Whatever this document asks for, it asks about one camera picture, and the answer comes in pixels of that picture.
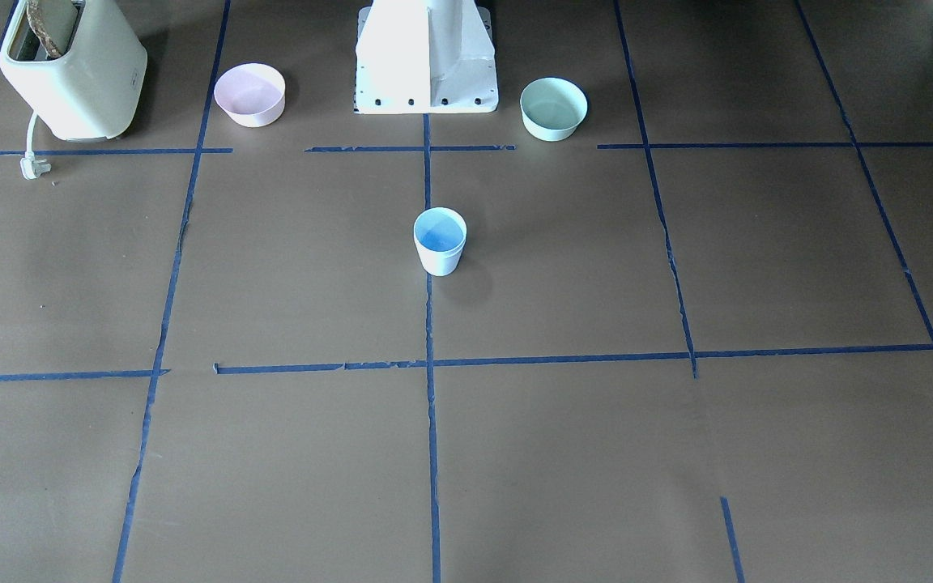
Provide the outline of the green bowl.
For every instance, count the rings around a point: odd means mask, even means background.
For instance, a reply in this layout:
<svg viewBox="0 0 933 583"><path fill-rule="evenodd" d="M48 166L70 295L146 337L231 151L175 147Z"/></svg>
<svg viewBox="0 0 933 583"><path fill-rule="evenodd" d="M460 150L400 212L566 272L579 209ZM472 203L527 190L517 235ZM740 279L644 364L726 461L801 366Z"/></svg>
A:
<svg viewBox="0 0 933 583"><path fill-rule="evenodd" d="M522 123L530 136L545 143L559 143L573 136L586 119L589 100L584 90L567 79L545 77L522 89Z"/></svg>

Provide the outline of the pink bowl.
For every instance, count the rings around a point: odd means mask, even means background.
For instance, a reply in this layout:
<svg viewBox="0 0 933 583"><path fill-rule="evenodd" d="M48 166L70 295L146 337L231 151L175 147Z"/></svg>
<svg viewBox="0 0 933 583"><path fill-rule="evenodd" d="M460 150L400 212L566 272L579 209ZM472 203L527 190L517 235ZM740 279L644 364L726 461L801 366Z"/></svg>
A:
<svg viewBox="0 0 933 583"><path fill-rule="evenodd" d="M251 62L225 71L215 82L212 96L231 121L244 128L263 128L281 118L286 88L280 71Z"/></svg>

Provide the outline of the light blue cup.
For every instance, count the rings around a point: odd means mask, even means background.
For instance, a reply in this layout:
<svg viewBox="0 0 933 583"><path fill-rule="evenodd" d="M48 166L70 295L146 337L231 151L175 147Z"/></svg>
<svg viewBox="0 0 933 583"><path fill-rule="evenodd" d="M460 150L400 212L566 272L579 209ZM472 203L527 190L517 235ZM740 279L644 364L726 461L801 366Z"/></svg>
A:
<svg viewBox="0 0 933 583"><path fill-rule="evenodd" d="M467 242L466 221L458 211L433 207L419 214L412 225L414 242L434 253L452 253Z"/></svg>
<svg viewBox="0 0 933 583"><path fill-rule="evenodd" d="M429 232L415 240L415 248L422 268L429 275L443 277L457 268L466 242L463 236Z"/></svg>

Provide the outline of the white pillar base plate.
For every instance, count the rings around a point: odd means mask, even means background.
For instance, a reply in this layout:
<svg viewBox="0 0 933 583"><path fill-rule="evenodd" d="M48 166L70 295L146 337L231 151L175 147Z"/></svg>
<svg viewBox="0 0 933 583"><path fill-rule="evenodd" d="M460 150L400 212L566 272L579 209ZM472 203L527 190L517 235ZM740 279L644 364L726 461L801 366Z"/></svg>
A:
<svg viewBox="0 0 933 583"><path fill-rule="evenodd" d="M358 12L353 110L363 115L496 110L492 15L475 1L374 1Z"/></svg>

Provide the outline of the slice of toast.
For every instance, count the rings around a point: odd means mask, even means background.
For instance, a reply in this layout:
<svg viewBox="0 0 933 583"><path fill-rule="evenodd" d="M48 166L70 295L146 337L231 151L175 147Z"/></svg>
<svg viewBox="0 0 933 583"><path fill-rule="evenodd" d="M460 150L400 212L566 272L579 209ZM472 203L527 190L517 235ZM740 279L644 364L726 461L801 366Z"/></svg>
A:
<svg viewBox="0 0 933 583"><path fill-rule="evenodd" d="M49 60L66 54L78 23L80 8L73 1L27 1L28 26Z"/></svg>

